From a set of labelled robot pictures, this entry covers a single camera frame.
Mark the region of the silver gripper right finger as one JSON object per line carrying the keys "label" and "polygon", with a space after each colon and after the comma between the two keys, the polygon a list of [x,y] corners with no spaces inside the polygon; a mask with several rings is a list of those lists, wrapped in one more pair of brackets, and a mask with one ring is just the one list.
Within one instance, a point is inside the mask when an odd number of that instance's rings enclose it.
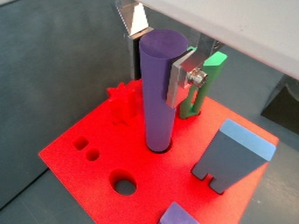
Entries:
{"label": "silver gripper right finger", "polygon": [[202,70],[204,61],[223,44],[203,33],[195,34],[195,49],[190,49],[172,63],[166,103],[175,109],[188,96],[191,87],[200,88],[208,79]]}

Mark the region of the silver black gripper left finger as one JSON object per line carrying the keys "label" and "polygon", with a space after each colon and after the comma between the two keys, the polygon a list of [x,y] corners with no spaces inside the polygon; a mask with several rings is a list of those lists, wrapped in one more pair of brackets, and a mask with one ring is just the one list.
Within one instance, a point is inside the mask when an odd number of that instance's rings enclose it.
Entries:
{"label": "silver black gripper left finger", "polygon": [[116,0],[116,11],[126,27],[131,79],[139,80],[142,78],[139,41],[154,28],[147,21],[146,7],[136,0]]}

